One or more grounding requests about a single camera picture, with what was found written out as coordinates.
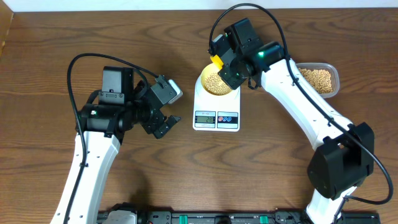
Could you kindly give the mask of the yellow measuring scoop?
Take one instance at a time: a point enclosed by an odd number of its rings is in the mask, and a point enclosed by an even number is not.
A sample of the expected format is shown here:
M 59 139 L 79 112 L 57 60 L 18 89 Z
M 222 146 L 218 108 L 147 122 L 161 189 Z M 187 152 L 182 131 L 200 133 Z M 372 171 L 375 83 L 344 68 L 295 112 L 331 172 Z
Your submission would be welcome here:
M 223 68 L 223 61 L 220 59 L 218 55 L 214 55 L 210 57 L 210 60 L 213 62 L 213 64 L 217 67 L 218 70 L 221 70 Z

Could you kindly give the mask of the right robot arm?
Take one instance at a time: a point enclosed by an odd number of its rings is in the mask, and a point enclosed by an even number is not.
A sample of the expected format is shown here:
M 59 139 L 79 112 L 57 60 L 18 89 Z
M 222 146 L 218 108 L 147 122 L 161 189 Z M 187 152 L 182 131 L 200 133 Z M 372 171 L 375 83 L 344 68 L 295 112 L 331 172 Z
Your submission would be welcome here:
M 310 223 L 369 223 L 365 215 L 343 213 L 344 204 L 374 171 L 374 132 L 336 112 L 301 75 L 284 44 L 264 44 L 249 19 L 210 38 L 211 59 L 232 89 L 254 80 L 289 112 L 315 153 L 307 168 L 314 187 L 305 209 Z

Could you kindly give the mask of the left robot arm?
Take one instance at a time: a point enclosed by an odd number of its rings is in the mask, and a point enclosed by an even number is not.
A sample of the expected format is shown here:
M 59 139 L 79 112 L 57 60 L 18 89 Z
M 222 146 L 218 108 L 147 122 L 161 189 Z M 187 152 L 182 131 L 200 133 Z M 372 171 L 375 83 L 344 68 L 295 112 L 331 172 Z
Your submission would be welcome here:
M 172 104 L 183 92 L 163 75 L 153 85 L 140 71 L 104 67 L 103 84 L 94 91 L 78 114 L 72 166 L 52 223 L 96 223 L 104 186 L 126 131 L 140 124 L 147 134 L 160 139 L 180 121 L 165 116 L 161 107 Z

